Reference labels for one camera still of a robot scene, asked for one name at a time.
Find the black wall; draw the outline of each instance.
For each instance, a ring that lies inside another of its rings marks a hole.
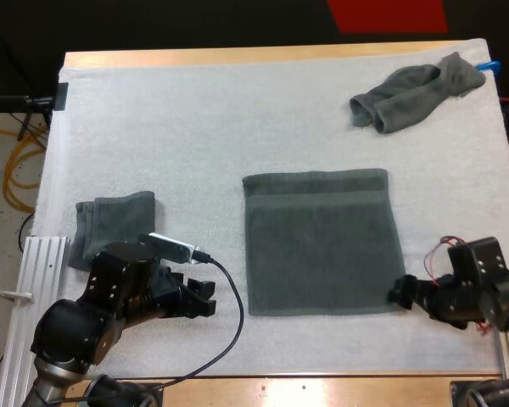
[[[0,47],[0,94],[53,94],[66,51],[484,37],[509,95],[509,0],[445,0],[445,14],[449,34],[342,35],[326,0],[0,0],[0,42],[19,65]]]

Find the table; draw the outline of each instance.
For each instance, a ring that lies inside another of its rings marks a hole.
[[[299,47],[209,48],[183,50],[137,50],[67,53],[65,67],[110,68],[182,64],[228,64],[273,62],[409,53],[455,42],[389,42]],[[376,376],[325,376],[304,374],[273,377],[224,377],[189,380],[166,390],[166,405],[253,406],[368,406],[450,405],[450,382],[486,380],[494,374],[431,374],[401,372]],[[81,396],[87,382],[70,388],[69,397]]]

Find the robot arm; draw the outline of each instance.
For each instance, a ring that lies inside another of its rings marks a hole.
[[[37,378],[23,406],[62,399],[90,365],[103,360],[123,329],[153,318],[215,313],[214,282],[189,279],[183,285],[181,274],[160,265],[170,252],[159,238],[141,240],[108,245],[92,262],[85,292],[76,301],[57,301],[40,319],[31,346]]]
[[[395,282],[389,300],[405,309],[413,303],[430,318],[466,329],[469,322],[488,321],[509,333],[509,270],[494,237],[449,248],[453,274],[435,282],[406,275]],[[459,405],[509,407],[509,378],[476,383]]]

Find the folded gray towel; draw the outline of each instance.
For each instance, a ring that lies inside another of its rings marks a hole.
[[[77,203],[77,230],[68,265],[90,271],[92,258],[107,244],[134,243],[140,234],[153,232],[154,204],[154,193],[150,191]]]
[[[405,274],[380,169],[243,179],[249,313],[349,315],[396,309]]]
[[[350,99],[353,125],[373,123],[380,133],[398,131],[426,119],[449,96],[462,95],[485,81],[484,74],[458,53],[444,57],[437,66],[408,66]]]

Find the gray washcloth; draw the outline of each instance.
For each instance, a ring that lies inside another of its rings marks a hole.
[[[405,267],[386,170],[262,174],[243,189],[251,315],[395,309]]]
[[[391,133],[426,119],[449,96],[480,87],[486,78],[452,53],[434,65],[396,70],[382,85],[350,99],[353,125],[373,123],[379,133]]]
[[[154,204],[150,191],[77,203],[77,230],[68,265],[90,271],[92,258],[107,244],[134,243],[140,234],[153,232]]]

